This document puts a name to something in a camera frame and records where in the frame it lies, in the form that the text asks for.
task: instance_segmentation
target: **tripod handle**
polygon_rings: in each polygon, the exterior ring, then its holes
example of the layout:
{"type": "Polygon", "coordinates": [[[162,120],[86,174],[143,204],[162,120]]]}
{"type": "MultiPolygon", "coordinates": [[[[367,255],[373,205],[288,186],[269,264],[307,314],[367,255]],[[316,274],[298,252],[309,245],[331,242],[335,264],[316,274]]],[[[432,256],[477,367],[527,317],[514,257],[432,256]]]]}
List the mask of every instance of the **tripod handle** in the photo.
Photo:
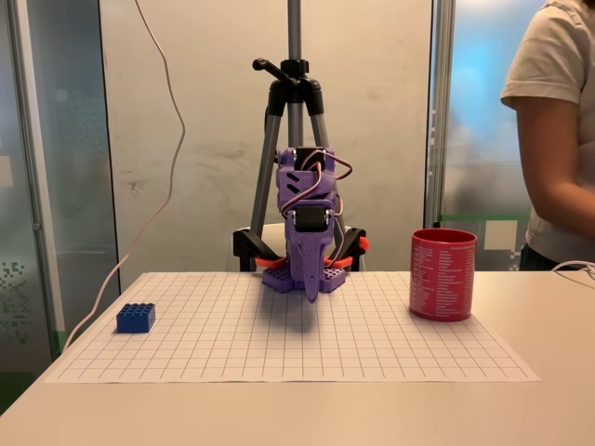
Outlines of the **tripod handle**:
{"type": "Polygon", "coordinates": [[[254,68],[257,72],[261,72],[264,70],[265,72],[272,74],[274,77],[279,79],[281,82],[286,82],[286,83],[289,83],[290,85],[298,84],[297,79],[289,77],[289,75],[286,72],[275,67],[272,63],[270,63],[266,59],[262,59],[262,58],[255,59],[254,62],[252,62],[252,68],[254,68]]]}

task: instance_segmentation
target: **purple robot arm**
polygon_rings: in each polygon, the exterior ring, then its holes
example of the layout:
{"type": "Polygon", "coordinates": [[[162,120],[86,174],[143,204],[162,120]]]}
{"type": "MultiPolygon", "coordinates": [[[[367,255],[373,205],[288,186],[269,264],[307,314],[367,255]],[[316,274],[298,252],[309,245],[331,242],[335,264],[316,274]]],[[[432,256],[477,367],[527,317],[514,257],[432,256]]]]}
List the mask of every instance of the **purple robot arm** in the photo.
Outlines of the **purple robot arm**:
{"type": "Polygon", "coordinates": [[[298,148],[279,156],[277,204],[285,216],[287,265],[266,269],[263,280],[280,292],[304,289],[310,302],[319,291],[339,287],[346,277],[343,269],[324,267],[324,251],[333,241],[339,200],[335,160],[327,156],[333,154],[330,149],[298,148]]]}

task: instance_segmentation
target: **cable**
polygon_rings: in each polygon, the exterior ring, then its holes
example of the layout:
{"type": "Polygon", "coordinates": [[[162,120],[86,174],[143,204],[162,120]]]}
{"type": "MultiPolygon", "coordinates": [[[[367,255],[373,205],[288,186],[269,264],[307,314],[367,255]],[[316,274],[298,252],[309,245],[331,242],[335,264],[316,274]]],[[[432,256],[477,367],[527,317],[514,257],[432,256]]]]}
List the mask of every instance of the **cable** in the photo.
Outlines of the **cable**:
{"type": "Polygon", "coordinates": [[[558,271],[564,267],[572,267],[572,266],[576,266],[576,265],[582,265],[582,266],[586,267],[585,269],[591,269],[592,271],[595,271],[595,263],[584,262],[582,260],[571,260],[570,262],[561,263],[556,268],[554,268],[552,271],[555,272],[555,271],[558,271]]]}
{"type": "Polygon", "coordinates": [[[339,232],[341,233],[341,244],[338,246],[337,253],[335,254],[335,258],[333,258],[333,261],[328,266],[329,269],[331,269],[335,265],[335,262],[337,262],[338,257],[341,254],[341,249],[343,249],[343,244],[345,243],[345,234],[343,233],[342,230],[340,230],[339,232]]]}
{"type": "Polygon", "coordinates": [[[316,181],[314,186],[312,186],[308,190],[304,190],[303,192],[296,195],[294,198],[292,198],[291,200],[289,200],[287,203],[285,203],[283,205],[283,207],[281,208],[281,215],[284,218],[287,218],[287,214],[285,211],[289,208],[289,206],[297,203],[299,200],[301,200],[303,198],[306,198],[308,195],[312,194],[318,188],[318,186],[320,186],[320,182],[323,179],[323,171],[322,171],[322,166],[320,165],[320,163],[316,163],[316,173],[318,174],[318,180],[316,181]]]}
{"type": "Polygon", "coordinates": [[[345,161],[345,160],[343,160],[341,158],[338,158],[337,156],[335,156],[335,155],[333,155],[333,154],[331,154],[329,152],[321,151],[320,149],[316,149],[315,151],[313,151],[310,155],[308,155],[306,157],[306,159],[302,162],[301,167],[300,167],[302,170],[304,170],[304,166],[306,165],[306,163],[308,162],[308,160],[312,156],[314,156],[316,153],[324,153],[325,156],[328,156],[329,158],[335,160],[339,164],[343,164],[344,166],[346,166],[348,168],[348,171],[346,173],[344,173],[343,175],[340,175],[340,176],[336,177],[335,178],[336,180],[347,178],[353,172],[353,166],[350,163],[348,163],[347,161],[345,161]]]}
{"type": "Polygon", "coordinates": [[[126,253],[126,255],[124,257],[122,257],[122,260],[120,260],[120,263],[118,263],[115,267],[113,267],[112,272],[110,272],[110,274],[108,274],[108,277],[105,278],[103,285],[99,289],[99,293],[97,294],[97,298],[95,299],[95,305],[91,309],[91,312],[89,314],[87,314],[85,316],[85,318],[78,323],[78,325],[76,325],[74,327],[70,336],[68,336],[68,339],[66,340],[66,344],[64,344],[64,349],[62,351],[65,351],[66,348],[68,348],[70,346],[70,344],[73,341],[74,336],[76,335],[76,332],[78,332],[80,330],[80,328],[85,324],[85,322],[87,322],[89,319],[91,319],[93,317],[93,315],[97,311],[99,302],[101,300],[101,297],[103,296],[103,292],[105,291],[105,287],[107,286],[108,282],[112,278],[113,274],[115,274],[115,272],[124,264],[124,262],[126,262],[128,260],[128,258],[132,254],[134,248],[136,247],[137,242],[139,241],[140,237],[144,233],[145,229],[147,229],[147,227],[149,227],[151,222],[159,215],[159,213],[161,213],[161,211],[164,210],[164,208],[171,201],[171,197],[173,196],[173,193],[174,193],[174,174],[175,174],[175,170],[176,170],[176,161],[178,160],[179,150],[181,149],[182,144],[184,142],[184,138],[186,137],[186,124],[184,123],[184,118],[182,118],[182,115],[179,112],[178,103],[176,102],[176,97],[174,95],[174,91],[171,86],[171,77],[169,75],[169,65],[167,63],[167,57],[165,56],[164,50],[159,45],[159,42],[157,42],[157,39],[155,38],[155,35],[152,33],[149,23],[147,23],[147,20],[145,19],[145,16],[142,13],[142,8],[140,7],[139,0],[134,0],[134,2],[137,5],[137,10],[139,11],[140,18],[142,19],[142,22],[145,25],[145,29],[149,33],[149,36],[151,37],[152,42],[157,47],[157,50],[159,51],[159,54],[161,55],[161,59],[163,60],[164,68],[165,68],[165,79],[167,80],[167,89],[169,90],[169,97],[171,98],[171,103],[174,106],[174,109],[176,110],[176,114],[178,115],[179,123],[181,124],[182,131],[179,136],[179,141],[178,141],[178,146],[176,147],[176,152],[174,153],[174,159],[172,160],[172,163],[171,163],[171,170],[169,172],[169,193],[167,194],[167,198],[165,199],[165,201],[161,205],[161,207],[159,209],[157,209],[157,211],[155,211],[155,213],[147,220],[147,222],[144,224],[144,226],[142,228],[140,228],[139,233],[136,235],[136,237],[130,244],[130,248],[128,248],[128,252],[126,253]]]}
{"type": "Polygon", "coordinates": [[[562,276],[564,279],[567,279],[569,281],[572,282],[576,282],[579,285],[583,285],[583,286],[587,286],[588,288],[592,288],[595,290],[595,287],[588,285],[586,283],[582,283],[581,281],[578,281],[576,279],[573,279],[571,277],[568,276],[564,276],[561,272],[560,269],[564,268],[564,267],[572,267],[572,266],[576,266],[576,265],[581,265],[583,267],[583,269],[578,269],[580,271],[586,271],[588,276],[595,281],[595,263],[591,263],[591,262],[584,262],[582,260],[571,260],[570,262],[564,262],[561,263],[560,265],[556,266],[552,271],[555,272],[556,274],[562,276]]]}

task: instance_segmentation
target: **red mug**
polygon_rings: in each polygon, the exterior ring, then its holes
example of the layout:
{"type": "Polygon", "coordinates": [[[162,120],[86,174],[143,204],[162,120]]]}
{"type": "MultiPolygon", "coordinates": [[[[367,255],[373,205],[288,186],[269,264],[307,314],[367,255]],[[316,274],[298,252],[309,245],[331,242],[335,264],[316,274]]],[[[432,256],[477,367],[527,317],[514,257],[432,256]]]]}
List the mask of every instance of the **red mug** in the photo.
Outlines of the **red mug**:
{"type": "Polygon", "coordinates": [[[471,315],[477,237],[463,230],[413,233],[409,311],[431,321],[458,322],[471,315]]]}

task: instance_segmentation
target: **white paper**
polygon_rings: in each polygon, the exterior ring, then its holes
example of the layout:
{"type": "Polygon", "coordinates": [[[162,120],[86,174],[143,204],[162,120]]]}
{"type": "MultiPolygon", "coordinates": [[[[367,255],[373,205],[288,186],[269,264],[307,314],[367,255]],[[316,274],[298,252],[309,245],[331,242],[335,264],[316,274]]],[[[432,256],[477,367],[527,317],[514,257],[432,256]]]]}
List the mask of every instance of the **white paper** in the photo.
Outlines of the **white paper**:
{"type": "Polygon", "coordinates": [[[154,303],[148,334],[115,332],[117,308],[47,383],[539,381],[475,318],[407,311],[406,274],[362,272],[310,304],[251,273],[149,273],[125,303],[154,303]]]}

